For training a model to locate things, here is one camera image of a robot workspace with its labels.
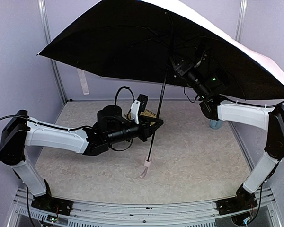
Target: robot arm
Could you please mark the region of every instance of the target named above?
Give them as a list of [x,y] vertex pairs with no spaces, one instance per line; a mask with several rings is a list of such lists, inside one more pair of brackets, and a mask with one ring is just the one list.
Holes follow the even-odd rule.
[[259,127],[268,131],[265,152],[247,180],[237,190],[236,197],[217,201],[219,214],[229,214],[256,207],[254,192],[274,173],[279,161],[284,158],[284,106],[272,108],[256,105],[232,103],[220,94],[225,93],[230,81],[227,72],[217,66],[207,73],[198,70],[204,59],[205,49],[200,45],[197,49],[200,56],[195,56],[197,64],[189,58],[170,56],[174,72],[184,80],[187,87],[192,88],[200,97],[200,106],[205,117],[211,120],[234,121]]
[[227,100],[217,103],[219,102],[211,101],[200,104],[205,116],[213,120],[240,122],[268,131],[265,152],[237,190],[237,196],[217,201],[219,213],[223,215],[249,209],[251,205],[257,206],[254,192],[272,176],[284,158],[284,105],[267,108]]
[[140,95],[131,107],[131,121],[122,117],[117,105],[106,106],[97,113],[94,126],[67,128],[28,117],[20,110],[2,131],[0,160],[9,165],[34,196],[32,206],[41,210],[69,215],[72,201],[51,196],[46,180],[42,179],[26,155],[26,146],[44,146],[71,150],[96,156],[115,143],[138,137],[143,142],[163,124],[163,120],[140,115],[145,110],[147,96]]

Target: pink umbrella handle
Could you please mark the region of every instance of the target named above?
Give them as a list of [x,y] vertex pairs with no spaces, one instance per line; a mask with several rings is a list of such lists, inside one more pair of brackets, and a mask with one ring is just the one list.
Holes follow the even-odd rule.
[[147,170],[148,170],[148,168],[151,166],[151,158],[150,158],[149,161],[147,161],[147,156],[145,157],[145,159],[144,159],[144,166],[145,166],[144,171],[143,171],[143,172],[141,173],[141,175],[140,175],[140,178],[141,178],[141,179],[146,176]]

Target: umbrella canopy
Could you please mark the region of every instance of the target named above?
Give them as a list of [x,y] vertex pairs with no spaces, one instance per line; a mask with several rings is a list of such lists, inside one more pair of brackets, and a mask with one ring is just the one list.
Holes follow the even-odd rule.
[[[227,75],[221,94],[250,100],[284,98],[284,73],[268,57],[233,40],[178,0],[102,0],[39,54],[103,77],[162,83],[172,49],[207,80]],[[167,83],[186,86],[172,67]]]

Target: white wall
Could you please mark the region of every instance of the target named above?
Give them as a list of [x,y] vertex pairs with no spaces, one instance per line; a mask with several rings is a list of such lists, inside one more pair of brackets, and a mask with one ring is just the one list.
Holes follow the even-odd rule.
[[[46,9],[52,38],[55,38],[72,21],[97,2],[98,0],[47,0]],[[239,0],[182,0],[182,2],[230,36],[235,36],[240,10]],[[161,86],[158,84],[100,78],[91,73],[86,73],[90,95],[84,96],[76,69],[59,62],[58,68],[69,99],[113,99],[117,90],[123,85],[130,86],[135,94],[147,94],[149,98],[159,98],[160,96]],[[126,92],[120,94],[120,98],[128,97]],[[165,98],[186,99],[183,95],[183,88],[173,86],[167,86]]]
[[[272,58],[284,71],[284,0],[249,0],[242,43]],[[263,153],[267,133],[236,124],[256,163]],[[269,181],[284,220],[284,160]]]
[[[36,54],[45,46],[37,1],[0,0],[0,117],[28,110],[31,116],[54,122],[62,103],[48,59]],[[0,135],[7,120],[0,122]],[[36,161],[39,148],[30,149]],[[20,181],[0,162],[0,227]]]

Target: beige carpet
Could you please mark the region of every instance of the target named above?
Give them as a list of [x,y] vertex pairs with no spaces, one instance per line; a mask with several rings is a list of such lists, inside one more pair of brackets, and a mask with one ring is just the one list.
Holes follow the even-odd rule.
[[[93,125],[97,111],[113,102],[68,102],[58,125]],[[130,101],[118,102],[127,113]],[[158,102],[147,109],[156,111]],[[71,151],[44,148],[36,164],[54,196],[123,204],[166,204],[203,201],[235,195],[249,175],[243,154],[224,122],[209,127],[198,104],[164,101],[153,146],[153,165],[140,179],[150,139],[138,138],[124,152],[108,151],[90,157]],[[125,148],[127,143],[115,145]]]

